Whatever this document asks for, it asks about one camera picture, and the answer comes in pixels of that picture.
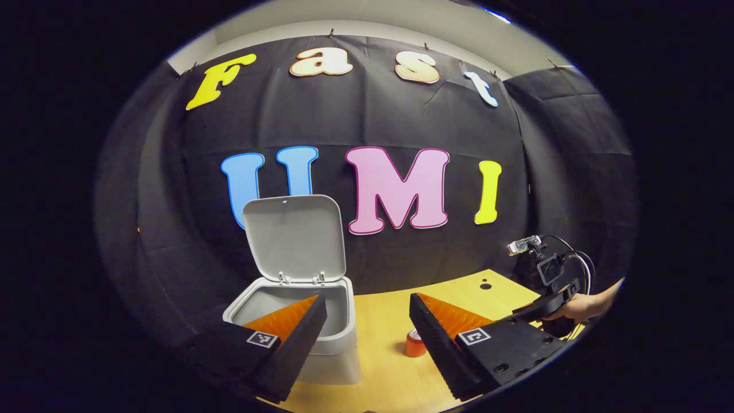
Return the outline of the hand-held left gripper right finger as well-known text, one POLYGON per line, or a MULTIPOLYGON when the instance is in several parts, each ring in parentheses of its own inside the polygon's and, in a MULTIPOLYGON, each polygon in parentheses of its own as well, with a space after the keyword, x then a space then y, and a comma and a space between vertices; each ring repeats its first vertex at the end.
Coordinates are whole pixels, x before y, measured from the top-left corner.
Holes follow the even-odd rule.
POLYGON ((461 402, 524 377, 567 345, 519 314, 491 321, 422 293, 411 294, 409 317, 461 402))

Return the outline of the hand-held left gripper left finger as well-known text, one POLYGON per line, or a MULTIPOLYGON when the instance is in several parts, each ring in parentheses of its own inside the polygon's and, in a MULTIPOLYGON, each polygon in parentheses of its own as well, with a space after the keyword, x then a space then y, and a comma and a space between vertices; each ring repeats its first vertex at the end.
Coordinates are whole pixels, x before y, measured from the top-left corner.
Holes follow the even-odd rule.
POLYGON ((327 319, 313 295, 243 325, 223 321, 183 344, 183 360, 238 396, 278 404, 290 395, 327 319))

